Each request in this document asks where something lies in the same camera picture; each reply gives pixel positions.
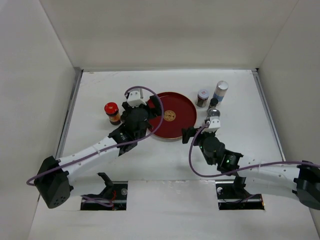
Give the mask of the clear cap grinder bottle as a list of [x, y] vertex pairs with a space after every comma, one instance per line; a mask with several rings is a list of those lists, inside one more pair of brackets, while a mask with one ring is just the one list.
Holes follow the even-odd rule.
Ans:
[[211, 122], [213, 120], [217, 120], [219, 121], [220, 120], [220, 116], [221, 116], [221, 113], [218, 109], [212, 107], [212, 108], [209, 108], [207, 110], [207, 116], [205, 118], [205, 122], [207, 123], [208, 121]]

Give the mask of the small black lid jar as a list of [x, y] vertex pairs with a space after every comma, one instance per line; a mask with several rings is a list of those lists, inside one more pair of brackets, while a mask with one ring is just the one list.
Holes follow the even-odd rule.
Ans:
[[215, 109], [215, 108], [217, 107], [218, 103], [219, 103], [219, 100], [218, 100], [217, 98], [215, 98], [215, 97], [212, 98], [212, 99], [210, 100], [210, 102], [209, 102], [208, 110], [210, 110], [210, 109]]

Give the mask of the white lid dark jar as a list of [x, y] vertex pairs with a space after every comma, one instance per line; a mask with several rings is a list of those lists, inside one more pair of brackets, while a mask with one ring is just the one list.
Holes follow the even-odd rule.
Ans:
[[206, 89], [200, 89], [197, 93], [197, 100], [195, 104], [198, 107], [204, 108], [207, 104], [210, 94]]

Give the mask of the red lid sauce jar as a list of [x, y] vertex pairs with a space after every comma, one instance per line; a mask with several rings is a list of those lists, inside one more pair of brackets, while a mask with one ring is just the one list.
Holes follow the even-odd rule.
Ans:
[[112, 125], [119, 125], [121, 123], [121, 116], [119, 113], [118, 105], [115, 102], [108, 102], [104, 106], [104, 111]]

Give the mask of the tall silver lid bottle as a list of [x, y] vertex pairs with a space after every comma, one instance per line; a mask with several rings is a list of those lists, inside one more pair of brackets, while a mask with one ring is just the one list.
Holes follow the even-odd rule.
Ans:
[[223, 80], [219, 81], [216, 84], [216, 88], [213, 93], [213, 98], [217, 99], [219, 103], [222, 102], [228, 88], [229, 88], [229, 84], [226, 81], [223, 81]]

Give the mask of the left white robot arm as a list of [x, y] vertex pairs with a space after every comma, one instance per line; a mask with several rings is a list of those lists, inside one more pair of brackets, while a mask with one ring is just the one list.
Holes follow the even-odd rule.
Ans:
[[104, 172], [97, 173], [102, 182], [93, 187], [88, 180], [83, 186], [76, 183], [77, 178], [97, 166], [103, 157], [113, 160], [131, 151], [138, 142], [146, 139], [150, 120], [163, 118], [164, 107], [157, 95], [149, 98], [149, 106], [133, 93], [127, 94], [123, 102], [124, 122], [98, 143], [69, 156], [55, 159], [47, 157], [34, 179], [34, 185], [49, 209], [66, 202], [71, 195], [79, 195], [87, 201], [99, 203], [107, 208], [113, 207], [108, 198], [112, 195], [114, 184]]

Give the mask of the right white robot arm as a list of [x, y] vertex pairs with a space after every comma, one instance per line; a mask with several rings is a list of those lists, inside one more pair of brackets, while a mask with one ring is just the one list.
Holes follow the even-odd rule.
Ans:
[[206, 163], [216, 166], [217, 174], [233, 176], [232, 192], [238, 198], [267, 194], [291, 198], [304, 206], [320, 208], [320, 166], [310, 161], [263, 162], [226, 149], [215, 132], [207, 127], [182, 130], [182, 143], [198, 146]]

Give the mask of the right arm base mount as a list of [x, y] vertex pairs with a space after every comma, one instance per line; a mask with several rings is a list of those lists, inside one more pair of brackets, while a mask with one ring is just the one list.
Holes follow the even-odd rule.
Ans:
[[250, 194], [245, 189], [245, 177], [215, 182], [217, 204], [221, 211], [264, 210], [261, 194]]

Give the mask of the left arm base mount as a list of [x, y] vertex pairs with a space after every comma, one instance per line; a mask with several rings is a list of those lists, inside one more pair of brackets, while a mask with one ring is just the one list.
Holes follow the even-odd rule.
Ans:
[[125, 211], [127, 209], [128, 182], [112, 181], [105, 173], [98, 173], [104, 188], [97, 194], [81, 199], [81, 211]]

